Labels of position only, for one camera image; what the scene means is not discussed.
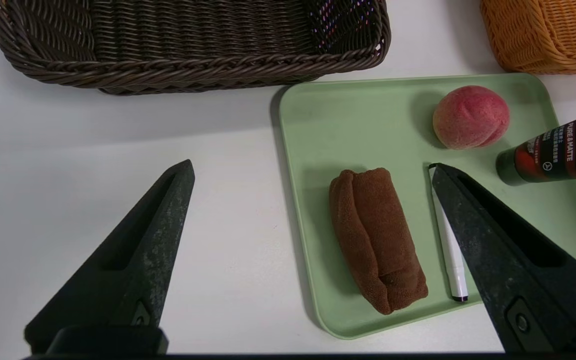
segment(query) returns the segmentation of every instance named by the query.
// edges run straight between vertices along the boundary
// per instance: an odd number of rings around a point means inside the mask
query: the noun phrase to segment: white marker
[[[464,258],[462,251],[457,243],[453,228],[448,222],[444,208],[439,202],[435,188],[432,185],[435,168],[429,168],[430,189],[432,189],[432,201],[434,202],[434,213],[437,218],[439,227],[439,237],[441,237],[441,248],[443,249],[443,261],[446,265],[448,282],[450,283],[450,292],[454,301],[468,301],[468,287],[466,286],[466,272],[464,271]]]

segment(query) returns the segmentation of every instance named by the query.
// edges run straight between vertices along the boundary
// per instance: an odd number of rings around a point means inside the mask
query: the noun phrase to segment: tube
[[[576,179],[576,120],[499,153],[496,171],[508,185]]]

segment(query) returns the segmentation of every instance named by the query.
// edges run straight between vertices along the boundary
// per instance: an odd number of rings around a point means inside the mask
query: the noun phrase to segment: orange wicker basket
[[[482,0],[481,13],[505,70],[576,74],[576,0]]]

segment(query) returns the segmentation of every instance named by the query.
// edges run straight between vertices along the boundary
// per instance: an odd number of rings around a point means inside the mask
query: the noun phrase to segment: rolled towel
[[[329,191],[334,234],[363,297],[387,315],[428,296],[426,276],[384,168],[344,170]]]

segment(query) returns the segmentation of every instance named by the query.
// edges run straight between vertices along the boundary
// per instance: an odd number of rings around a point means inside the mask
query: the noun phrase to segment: green tray
[[[510,128],[486,148],[446,150],[432,114],[443,96],[466,85],[501,95]],[[433,162],[465,171],[576,259],[576,180],[507,186],[495,169],[499,152],[558,126],[546,88],[532,75],[311,82],[289,89],[279,112],[314,308],[335,337],[363,337],[482,301],[470,273],[470,300],[450,299],[427,171]],[[427,298],[387,316],[359,293],[328,202],[330,182],[342,170],[377,167],[392,175],[429,290]]]

